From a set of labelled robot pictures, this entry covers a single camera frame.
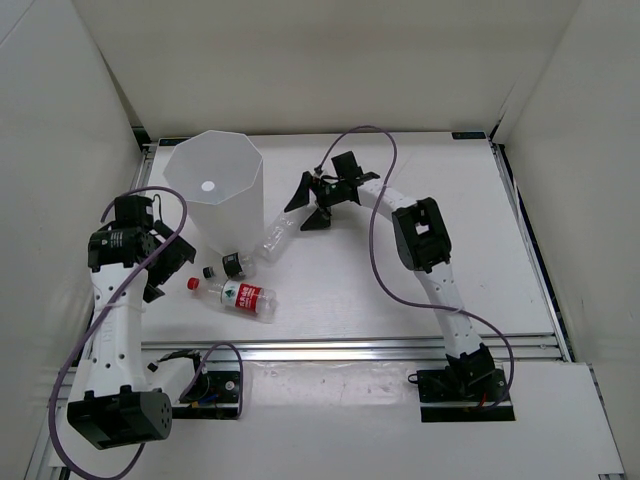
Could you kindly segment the clear bottle without label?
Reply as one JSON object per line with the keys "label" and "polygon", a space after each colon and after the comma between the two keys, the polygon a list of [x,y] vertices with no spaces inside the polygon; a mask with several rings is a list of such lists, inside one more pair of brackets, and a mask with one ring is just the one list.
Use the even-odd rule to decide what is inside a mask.
{"label": "clear bottle without label", "polygon": [[282,212],[267,228],[256,247],[256,253],[267,262],[275,263],[288,246],[296,230],[292,213]]}

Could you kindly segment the clear bottle red label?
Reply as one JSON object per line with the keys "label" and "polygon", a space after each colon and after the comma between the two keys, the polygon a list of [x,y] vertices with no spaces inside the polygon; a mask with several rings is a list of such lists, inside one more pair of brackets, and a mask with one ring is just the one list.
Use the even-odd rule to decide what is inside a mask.
{"label": "clear bottle red label", "polygon": [[270,319],[277,309],[278,301],[273,290],[250,283],[215,279],[201,280],[191,277],[186,284],[191,294],[208,305],[220,306],[255,318]]}

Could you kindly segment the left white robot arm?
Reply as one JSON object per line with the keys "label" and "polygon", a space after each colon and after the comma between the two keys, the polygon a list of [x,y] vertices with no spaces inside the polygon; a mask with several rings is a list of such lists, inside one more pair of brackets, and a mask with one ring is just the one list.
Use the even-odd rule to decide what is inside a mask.
{"label": "left white robot arm", "polygon": [[66,419],[98,450],[166,439],[174,405],[202,398],[210,386],[197,353],[143,362],[144,306],[161,298],[162,286],[196,257],[179,230],[155,215],[149,191],[117,196],[106,209],[113,219],[88,243],[94,316],[85,342],[91,356],[86,384],[68,403]]}

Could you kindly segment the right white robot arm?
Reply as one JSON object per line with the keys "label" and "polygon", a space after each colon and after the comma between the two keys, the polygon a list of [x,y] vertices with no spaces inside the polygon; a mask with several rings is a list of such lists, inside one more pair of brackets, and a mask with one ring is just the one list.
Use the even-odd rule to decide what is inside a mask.
{"label": "right white robot arm", "polygon": [[[316,169],[302,175],[284,211],[291,213],[314,203],[315,210],[300,228],[323,230],[331,225],[332,206],[347,201],[392,223],[401,263],[423,285],[430,300],[426,306],[436,311],[446,342],[443,389],[464,400],[489,393],[497,368],[471,324],[474,314],[453,302],[458,291],[451,269],[452,245],[437,202],[403,196],[373,172],[325,176]],[[196,250],[153,214],[152,200],[139,189],[117,197],[107,209],[115,218],[90,236],[88,267],[97,273],[105,265],[143,265],[148,272],[143,299],[150,303],[162,296],[161,284],[184,263],[194,261]]]}

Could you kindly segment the white octagonal plastic bin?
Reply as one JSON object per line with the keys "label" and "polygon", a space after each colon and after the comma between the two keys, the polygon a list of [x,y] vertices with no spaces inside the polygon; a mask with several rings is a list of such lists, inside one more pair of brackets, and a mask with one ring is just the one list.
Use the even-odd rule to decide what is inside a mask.
{"label": "white octagonal plastic bin", "polygon": [[209,130],[185,140],[163,175],[212,250],[251,251],[262,238],[263,157],[246,135]]}

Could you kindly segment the small bottle black label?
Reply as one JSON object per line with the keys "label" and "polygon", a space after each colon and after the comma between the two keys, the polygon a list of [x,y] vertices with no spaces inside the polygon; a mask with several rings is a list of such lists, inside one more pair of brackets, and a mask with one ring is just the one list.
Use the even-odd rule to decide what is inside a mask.
{"label": "small bottle black label", "polygon": [[221,258],[224,274],[229,279],[247,279],[255,273],[253,257],[247,253],[234,252]]}

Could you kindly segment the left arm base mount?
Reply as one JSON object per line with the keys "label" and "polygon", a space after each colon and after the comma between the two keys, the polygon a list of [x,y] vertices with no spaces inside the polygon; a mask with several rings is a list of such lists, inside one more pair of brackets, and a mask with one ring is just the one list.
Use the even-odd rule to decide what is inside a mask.
{"label": "left arm base mount", "polygon": [[[211,355],[220,348],[235,357],[235,370],[209,370],[206,366]],[[197,350],[178,351],[179,358],[192,361],[195,380],[188,384],[176,407],[174,420],[234,420],[241,418],[244,401],[244,364],[240,351],[231,343],[214,344],[204,354]]]}

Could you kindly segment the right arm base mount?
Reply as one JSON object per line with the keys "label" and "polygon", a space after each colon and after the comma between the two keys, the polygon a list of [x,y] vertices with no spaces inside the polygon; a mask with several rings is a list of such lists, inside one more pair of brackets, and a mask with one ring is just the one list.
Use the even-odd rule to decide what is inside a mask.
{"label": "right arm base mount", "polygon": [[448,369],[417,370],[407,376],[407,381],[417,388],[422,423],[516,420],[502,369],[495,370],[470,390],[457,388]]}

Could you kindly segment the aluminium frame rail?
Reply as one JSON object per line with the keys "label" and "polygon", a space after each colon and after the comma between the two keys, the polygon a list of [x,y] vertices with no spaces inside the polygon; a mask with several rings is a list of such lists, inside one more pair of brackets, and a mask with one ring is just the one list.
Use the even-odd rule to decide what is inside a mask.
{"label": "aluminium frame rail", "polygon": [[[493,358],[507,361],[565,361],[567,354],[554,335],[525,335],[508,339],[486,336]],[[256,362],[426,361],[445,360],[444,341],[436,337],[236,341],[244,359]]]}

